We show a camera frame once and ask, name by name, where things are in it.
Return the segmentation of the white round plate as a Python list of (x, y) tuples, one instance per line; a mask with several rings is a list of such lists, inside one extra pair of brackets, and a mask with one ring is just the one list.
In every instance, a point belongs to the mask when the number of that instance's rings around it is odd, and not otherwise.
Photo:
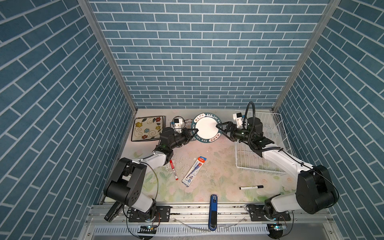
[(221, 136), (216, 125), (221, 124), (220, 118), (213, 113), (201, 113), (197, 115), (191, 124), (192, 129), (197, 129), (194, 138), (201, 143), (212, 143)]
[(192, 123), (193, 123), (192, 119), (185, 120), (185, 128), (191, 129), (192, 128)]

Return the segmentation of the black square plate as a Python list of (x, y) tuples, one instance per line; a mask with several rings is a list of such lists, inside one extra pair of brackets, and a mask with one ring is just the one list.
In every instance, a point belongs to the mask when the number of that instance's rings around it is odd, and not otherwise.
[(160, 139), (165, 128), (165, 116), (136, 118), (131, 136), (132, 142), (148, 142)]

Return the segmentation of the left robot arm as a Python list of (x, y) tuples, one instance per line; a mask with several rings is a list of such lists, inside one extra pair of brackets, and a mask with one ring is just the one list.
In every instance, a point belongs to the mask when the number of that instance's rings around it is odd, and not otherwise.
[(174, 155), (173, 149), (188, 144), (197, 133), (198, 129), (183, 128), (179, 133), (166, 127), (150, 155), (134, 160), (121, 158), (104, 187), (104, 195), (116, 201), (105, 220), (112, 221), (125, 206), (142, 213), (147, 220), (152, 220), (157, 214), (156, 200), (142, 193), (146, 173), (168, 164)]

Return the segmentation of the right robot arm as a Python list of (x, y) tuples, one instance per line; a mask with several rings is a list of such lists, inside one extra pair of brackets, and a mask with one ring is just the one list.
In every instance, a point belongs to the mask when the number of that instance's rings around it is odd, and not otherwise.
[(241, 127), (232, 122), (217, 124), (216, 127), (230, 141), (248, 145), (252, 152), (277, 165), (297, 185), (293, 194), (276, 195), (265, 200), (263, 211), (267, 219), (272, 221), (282, 213), (296, 210), (313, 215), (338, 202), (340, 193), (328, 169), (306, 163), (278, 147), (264, 136), (260, 119), (252, 117)]

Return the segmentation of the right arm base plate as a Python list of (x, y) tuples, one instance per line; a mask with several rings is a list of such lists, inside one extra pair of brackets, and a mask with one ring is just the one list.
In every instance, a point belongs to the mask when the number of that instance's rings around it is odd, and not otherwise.
[(269, 205), (248, 204), (246, 205), (246, 210), (249, 212), (252, 222), (273, 222), (277, 220), (288, 222), (291, 220), (289, 212), (279, 213)]

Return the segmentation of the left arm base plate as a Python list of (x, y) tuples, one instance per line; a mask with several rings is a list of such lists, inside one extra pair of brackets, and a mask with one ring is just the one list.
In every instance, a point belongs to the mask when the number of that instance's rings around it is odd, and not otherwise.
[(130, 223), (150, 223), (150, 222), (169, 222), (170, 206), (152, 206), (147, 212), (136, 209), (128, 210)]

